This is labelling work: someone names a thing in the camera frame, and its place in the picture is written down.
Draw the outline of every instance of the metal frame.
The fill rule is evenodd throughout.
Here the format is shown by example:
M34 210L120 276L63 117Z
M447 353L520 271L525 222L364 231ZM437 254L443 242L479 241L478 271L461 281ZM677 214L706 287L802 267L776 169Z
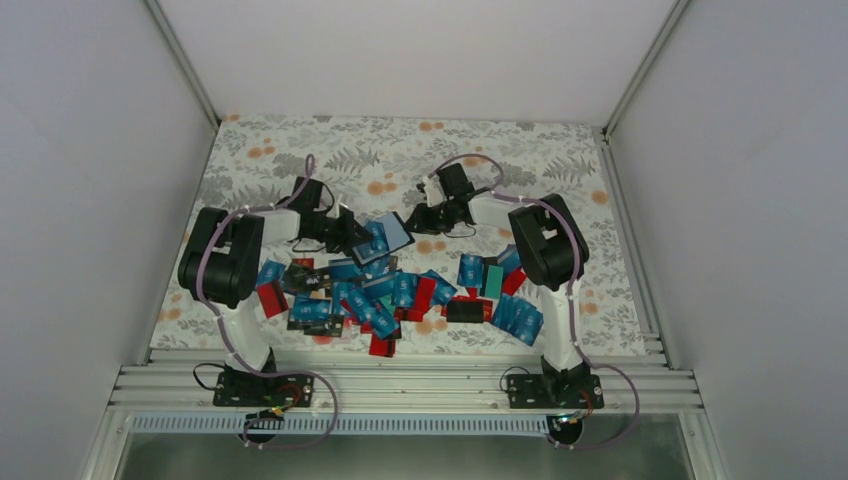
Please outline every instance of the metal frame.
M168 49L171 51L171 55L173 55L174 60L183 72L183 76L188 82L188 85L191 88L194 97L197 99L197 103L203 110L204 115L206 115L206 119L209 120L212 128L217 130L218 115L215 113L212 101L209 99L209 95L203 88L203 83L200 82L200 78L194 71L194 67L192 67L191 61L189 61L185 50L183 50L182 45L180 45L180 41L177 38L176 33L174 33L174 29L171 27L171 23L168 21L165 11L162 9L162 6L159 5L158 0L143 0L142 3L145 7L147 7L148 12L150 12L150 16L159 28L159 32L162 34L162 40L165 41Z
M618 127L621 117L624 116L624 112L627 111L627 107L630 106L630 102L633 101L633 97L636 95L639 87L642 86L642 82L645 80L645 77L647 77L651 67L654 66L654 62L665 47L666 43L668 43L671 34L674 33L674 29L680 23L681 17L691 3L692 0L677 0L674 6L671 7L671 11L669 11L665 22L663 22L660 31L657 33L656 38L654 38L654 42L651 44L651 47L648 49L648 52L645 54L645 57L639 64L639 67L636 69L636 73L633 74L633 78L630 79L630 83L627 84L627 88L624 89L624 94L618 100L615 109L613 109L610 119L607 121L607 125L604 128L604 132L607 135L612 135L616 127Z
M131 412L106 410L83 469L83 480L116 478L132 420Z
M650 341L657 348L660 343ZM221 361L220 350L153 350L143 367L124 367L109 401L112 411L214 411L210 392L197 388L191 375L200 362ZM646 413L698 412L703 408L691 371L671 371L665 356L598 357L631 375L640 389ZM537 356L485 357L454 355L403 355L394 359L358 353L279 352L278 370L297 367L326 376L344 398L347 413L402 414L516 414L500 390L503 372L511 366L535 371ZM614 372L599 370L608 407L603 413L626 413L633 409L627 383ZM217 372L198 372L201 380L214 383ZM332 399L320 383L313 393L315 413L333 411ZM236 411L255 411L255 408ZM559 414L562 409L536 410L536 414Z
M656 295L649 281L648 270L636 239L633 217L624 193L618 167L608 141L600 128L593 128L592 134L595 138L595 146L598 149L598 157L601 160L601 168L604 172L604 181L607 183L607 191L612 196L613 217L615 218L618 236L622 242L622 254L627 267L627 275L630 280L630 288L634 292L633 300L636 304L636 313L639 322L648 332L654 333L662 341L662 350L668 358L669 368L675 368L680 364L677 349L668 334L669 328L666 319L660 315Z
M720 462L715 463L717 457L714 453L717 450L709 425L704 423L706 417L694 374L668 368L659 336L646 334L645 341L650 351L646 357L598 357L596 360L613 363L631 376L639 388L643 413L675 413L680 416L683 431L695 432L685 436L693 469L699 475L697 478L713 478L708 475L723 471ZM210 425L213 424L204 419L214 417L223 419L221 421L225 423L212 430L227 430L232 427L226 424L227 418L255 412L255 408L214 407L211 405L211 393L194 383L191 375L194 365L203 361L220 361L224 357L225 352L221 350L154 349L147 365L123 367L83 478L114 478L120 472L127 434L134 429L150 431L154 425L152 421L161 420L155 428L168 432L212 428ZM352 430L358 428L355 421L362 418L403 422L438 417L457 424L475 420L483 427L470 428L485 430L503 426L508 421L532 423L540 415L570 413L565 410L510 410L507 394L500 390L501 376L506 368L516 365L531 371L538 370L537 356L403 355L385 359L358 353L280 352L277 361L280 370L306 368L326 376L344 399L343 418L354 422ZM201 380L210 383L214 383L217 375L215 371L198 373ZM632 412L633 397L625 381L607 370L597 373L604 385L607 408L595 413ZM311 408L297 409L290 415L300 415L316 422L329 418L333 408L327 390L317 384L313 395ZM308 422L304 425L305 430L300 433L310 433L309 428L317 428L316 424ZM386 433L390 433L392 428L387 428ZM457 430L457 434L468 433L461 430ZM534 432L520 430L510 431L507 427L496 434L535 435Z
M726 480L727 473L706 413L681 413L679 417L695 480Z

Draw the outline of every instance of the small box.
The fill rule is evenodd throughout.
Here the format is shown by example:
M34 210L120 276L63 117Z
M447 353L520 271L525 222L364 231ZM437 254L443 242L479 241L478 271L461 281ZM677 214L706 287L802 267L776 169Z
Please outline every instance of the small box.
M482 302L462 302L451 300L447 307L447 320L450 323L483 323Z
M501 286L501 293L505 293L507 295L515 295L515 292L521 288L521 284L524 283L524 280L527 279L527 275L524 273L523 268L518 268L513 270L512 273L507 275L504 280L503 285Z
M430 301L433 299L433 292L436 290L436 280L428 277L421 277L418 281L418 289L415 291L415 302L412 304L412 309L426 313L430 310Z
M279 315L289 309L281 282L284 271L285 266L283 264L271 260L266 261L262 265L262 269L259 270L259 277L256 280L256 293L259 296L259 303L262 304L266 318Z
M368 354L375 357L394 357L395 356L395 340L383 340L377 335L371 335L371 345L368 348Z

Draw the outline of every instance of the gray leaf pattern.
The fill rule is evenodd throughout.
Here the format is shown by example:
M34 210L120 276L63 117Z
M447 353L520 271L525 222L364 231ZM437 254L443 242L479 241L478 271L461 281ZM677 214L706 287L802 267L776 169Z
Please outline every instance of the gray leaf pattern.
M415 184L439 163L460 153L489 155L505 169L503 191L541 197L559 193L572 210L590 245L581 289L583 342L593 355L644 355L644 342L627 279L609 198L591 128L584 125L531 122L487 122L336 117L318 115L240 115L221 125L197 203L232 209L268 204L289 195L303 175L304 158L316 157L315 178L343 197L360 222L397 211L406 219L424 201ZM463 159L469 179L483 186L495 169L480 157ZM189 232L193 218L189 222ZM415 244L398 250L407 271L434 269L456 282L464 252L497 255L512 241L506 231L477 227L470 238L415 235ZM465 227L453 232L460 235ZM339 255L310 254L316 266ZM262 260L288 264L293 254L286 242L265 245ZM517 295L538 303L538 288L529 283ZM263 336L291 350L351 351L367 354L370 335L347 328L342 338L317 342L315 337L286 330L284 316L265 319ZM539 354L545 328L533 347L491 325L448 324L433 308L421 323L402 322L397 354ZM222 348L211 315L172 275L151 341L156 348Z

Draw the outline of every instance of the white wall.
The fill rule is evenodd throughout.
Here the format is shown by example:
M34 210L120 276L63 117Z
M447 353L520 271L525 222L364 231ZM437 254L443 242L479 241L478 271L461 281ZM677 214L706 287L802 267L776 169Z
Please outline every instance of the white wall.
M212 130L140 1L0 6L0 474L77 478Z
M735 478L844 478L848 4L693 2L613 135Z
M219 114L603 125L674 0L160 0Z

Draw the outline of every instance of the robotic arm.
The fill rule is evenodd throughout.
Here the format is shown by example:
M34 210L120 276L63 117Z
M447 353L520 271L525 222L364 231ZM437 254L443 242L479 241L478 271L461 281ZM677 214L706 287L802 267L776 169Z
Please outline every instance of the robotic arm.
M570 400L574 398L575 389L571 387L591 387L593 383L597 384L597 377L591 375L588 365L571 342L569 299L564 284L574 271L575 255L562 225L541 206L516 206L494 198L486 189L475 190L460 165L444 168L438 175L444 197L432 182L425 181L421 189L427 193L427 203L416 207L407 221L407 228L413 232L442 233L450 231L458 222L467 222L512 231L522 267L530 281L539 287L546 325L541 383L550 400L547 403L560 407L573 405ZM589 257L585 239L559 195L551 194L542 200L556 209L574 232L580 249L580 265L577 267L582 276L583 264ZM213 251L207 263L203 278L204 294L209 301L218 304L222 312L232 351L255 370L269 372L275 368L273 352L259 331L255 314L257 299L251 295L259 270L261 245L313 238L328 245L328 249L332 245L333 251L349 251L371 240L347 208L340 207L337 202L331 212L319 214L314 211L317 203L315 197L314 201L295 209L242 215L227 227L216 245L218 251ZM179 283L195 299L198 299L195 285L200 258L226 214L221 209L202 209L180 260ZM579 294L579 285L578 277L572 286L572 296ZM579 339L580 322L577 318L575 327L576 338ZM227 365L245 371L232 354ZM602 405L593 403L596 408Z

